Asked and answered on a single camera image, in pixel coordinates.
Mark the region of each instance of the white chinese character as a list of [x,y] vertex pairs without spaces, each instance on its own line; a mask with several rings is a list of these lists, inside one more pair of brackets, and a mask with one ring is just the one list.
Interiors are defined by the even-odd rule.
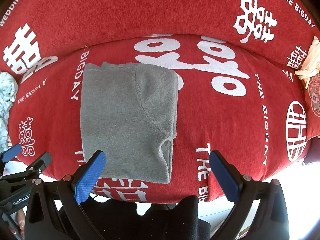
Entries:
[[[237,16],[237,20],[234,28],[238,31],[239,34],[245,34],[249,28],[248,35],[240,40],[241,43],[247,43],[249,41],[249,36],[253,33],[255,39],[264,39],[264,42],[271,41],[274,37],[274,34],[270,33],[270,27],[276,26],[277,21],[272,18],[272,12],[265,11],[264,7],[258,6],[258,0],[254,0],[254,5],[252,6],[252,0],[241,0],[240,8],[244,11],[244,15]],[[249,20],[249,15],[252,14],[252,21]],[[255,25],[255,21],[259,20],[260,23]],[[244,20],[244,25],[240,26],[240,21]],[[268,30],[266,31],[266,26],[263,26],[261,23],[268,24]]]
[[23,81],[30,77],[33,72],[37,72],[41,68],[58,60],[56,56],[41,58],[38,41],[34,41],[36,34],[31,31],[28,35],[30,27],[25,24],[23,28],[19,28],[15,33],[15,40],[10,47],[4,49],[3,60],[6,61],[11,70],[20,75],[28,72],[24,76]]
[[[30,27],[28,26],[28,24],[25,24],[25,26],[22,29],[20,27],[15,33],[16,38],[11,44],[11,46],[6,47],[4,49],[3,60],[8,60],[7,66],[12,66],[11,70],[16,74],[25,73],[28,70],[28,68],[31,68],[35,63],[37,63],[41,59],[38,41],[35,41],[31,45],[31,42],[36,37],[35,33],[31,32],[27,37],[25,37],[29,30]],[[21,58],[24,62],[22,61],[22,59],[17,60],[23,52],[24,54]]]
[[102,190],[102,192],[107,196],[107,198],[113,198],[113,196],[111,195],[111,193],[105,189]]
[[23,156],[33,156],[35,155],[35,149],[33,145],[35,144],[35,140],[32,139],[32,129],[31,123],[33,118],[28,116],[25,122],[21,121],[19,124],[19,139],[22,147],[21,153]]
[[291,162],[297,160],[307,144],[307,115],[298,101],[293,101],[287,112],[286,139],[288,157]]
[[[141,190],[136,190],[136,192],[134,192],[134,193],[121,192],[121,191],[117,190],[117,193],[119,194],[120,198],[123,201],[128,201],[128,200],[135,201],[135,202],[137,202],[138,200],[143,201],[143,202],[147,201],[146,193]],[[137,195],[139,199],[127,199],[125,197],[125,195]]]
[[12,147],[12,142],[11,142],[11,139],[10,139],[10,136],[8,135],[8,139],[7,139],[7,145],[9,148]]
[[129,184],[128,187],[125,187],[125,186],[124,186],[124,181],[123,181],[123,179],[112,179],[112,181],[117,181],[117,180],[119,180],[121,187],[110,187],[110,188],[123,188],[123,189],[130,189],[130,188],[133,188],[133,189],[148,188],[148,186],[147,186],[145,183],[143,183],[143,182],[140,182],[140,186],[139,186],[139,187],[132,187],[131,185],[132,185],[132,182],[134,181],[133,179],[128,179],[128,184]]
[[207,195],[201,195],[201,196],[198,196],[199,201],[206,200],[206,199],[208,199],[208,197],[209,197],[209,195],[208,195],[208,194],[207,194]]
[[77,160],[78,163],[81,163],[81,164],[79,164],[79,167],[80,167],[81,165],[83,165],[83,164],[86,164],[86,161],[85,161],[85,159],[84,159],[84,152],[83,152],[83,151],[75,152],[75,155],[81,156],[81,159],[82,159],[82,160]]
[[[206,37],[206,36],[201,36],[201,38],[204,41],[198,42],[197,46],[203,52],[213,56],[225,58],[225,59],[233,59],[236,57],[236,54],[232,49],[230,49],[228,46],[221,44],[221,43],[226,43],[225,41]],[[150,47],[149,45],[152,43],[153,44],[161,43],[161,45]],[[180,43],[175,39],[148,39],[148,40],[143,40],[138,42],[137,44],[135,44],[134,48],[136,51],[139,51],[139,52],[173,51],[180,48]],[[170,68],[170,69],[196,69],[200,71],[231,75],[231,76],[236,76],[236,77],[241,77],[246,79],[249,78],[247,74],[241,72],[238,69],[238,64],[235,61],[228,60],[222,63],[222,62],[219,62],[218,60],[215,60],[205,55],[203,56],[203,59],[206,62],[208,62],[208,64],[202,64],[202,63],[189,64],[189,63],[178,61],[178,59],[180,58],[180,54],[176,52],[169,52],[161,55],[160,57],[137,55],[135,58],[137,61],[144,64],[157,65],[157,66]],[[223,79],[223,77],[220,77],[220,78],[221,79],[219,80],[218,79],[214,80],[214,85],[212,87],[215,90],[217,88],[218,92],[227,93],[228,95],[237,95],[237,96],[245,95],[244,93],[245,87],[240,81],[233,78],[227,78],[227,80]],[[229,92],[230,90],[227,90],[225,88],[223,89],[224,83],[233,83],[236,85],[237,88]],[[183,86],[184,86],[184,81],[182,77],[178,75],[178,89],[179,90],[182,89]]]
[[301,49],[301,46],[296,46],[296,50],[291,52],[290,57],[287,57],[289,62],[287,63],[287,66],[298,69],[301,67],[302,60],[306,57],[307,53],[305,50]]
[[287,75],[287,77],[289,78],[290,81],[293,82],[293,78],[292,78],[292,73],[291,72],[285,71],[285,70],[282,70],[282,72]]

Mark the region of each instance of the red decorative pillow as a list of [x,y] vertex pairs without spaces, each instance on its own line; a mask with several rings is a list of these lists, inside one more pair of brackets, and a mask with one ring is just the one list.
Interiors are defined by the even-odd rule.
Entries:
[[57,179],[84,163],[83,69],[104,61],[172,68],[180,90],[171,182],[101,178],[97,194],[142,202],[175,203],[187,195],[212,200],[222,191],[210,173],[210,151],[220,150],[241,173],[264,180],[308,150],[304,99],[294,70],[213,38],[153,35],[80,49],[20,84],[9,134],[13,144],[22,144],[21,161],[30,164],[48,151],[52,164],[46,174]]
[[[57,179],[84,163],[83,68],[103,61],[172,68],[181,89],[171,183],[101,178],[98,194],[212,200],[222,191],[208,167],[211,150],[259,180],[304,157],[304,98],[285,65],[300,68],[319,30],[299,0],[221,1],[16,0],[0,19],[0,70],[20,85],[9,120],[19,158],[30,164],[51,152],[46,172]],[[191,35],[139,38],[152,33]]]

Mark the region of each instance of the screw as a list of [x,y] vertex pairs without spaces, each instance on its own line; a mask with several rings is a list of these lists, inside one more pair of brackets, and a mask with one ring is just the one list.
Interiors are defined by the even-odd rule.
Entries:
[[244,174],[244,175],[243,175],[243,178],[244,178],[244,180],[246,180],[246,181],[252,180],[251,176],[248,175],[248,174]]
[[41,179],[36,179],[35,184],[36,184],[36,185],[39,185],[41,182],[42,182]]
[[273,179],[272,182],[273,182],[275,185],[280,185],[280,181],[277,180],[277,179]]
[[66,175],[66,176],[63,177],[63,180],[64,181],[70,181],[71,178],[72,178],[71,175]]

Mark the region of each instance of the white floor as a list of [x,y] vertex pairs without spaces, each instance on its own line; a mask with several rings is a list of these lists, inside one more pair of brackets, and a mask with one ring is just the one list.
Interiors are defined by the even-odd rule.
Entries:
[[[9,165],[14,173],[24,171],[26,168],[26,165],[18,162],[11,162]],[[45,182],[54,180],[44,175],[40,175],[40,177]],[[284,191],[289,217],[290,240],[298,240],[311,229],[320,217],[320,163],[307,166],[294,163],[266,181],[269,182],[272,178],[277,178],[281,182]],[[108,199],[97,196],[95,200],[104,202]],[[61,202],[56,201],[56,205],[59,209]],[[138,203],[137,213],[143,215],[150,205],[149,203]],[[242,230],[251,224],[258,205],[259,201],[255,201]],[[225,197],[207,203],[200,201],[198,217],[211,224],[213,233],[227,217],[232,207],[233,203]]]

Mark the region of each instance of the blue gripper pad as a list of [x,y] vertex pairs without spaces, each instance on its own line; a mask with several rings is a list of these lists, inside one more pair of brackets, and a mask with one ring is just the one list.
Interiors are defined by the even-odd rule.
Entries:
[[22,147],[20,144],[16,144],[12,146],[10,149],[6,150],[2,153],[2,161],[4,163],[9,162],[12,160],[15,156],[17,156],[22,150]]
[[226,165],[229,165],[227,161],[220,159],[217,153],[212,151],[209,156],[209,165],[227,199],[233,203],[237,203],[240,190],[237,182],[226,167]]
[[100,177],[100,174],[102,173],[106,165],[105,153],[101,151],[96,152],[87,162],[87,164],[89,165],[89,167],[84,172],[82,177],[78,180],[78,183],[75,187],[75,199],[78,205],[80,205],[84,201],[87,201],[89,194],[91,193],[94,185]]

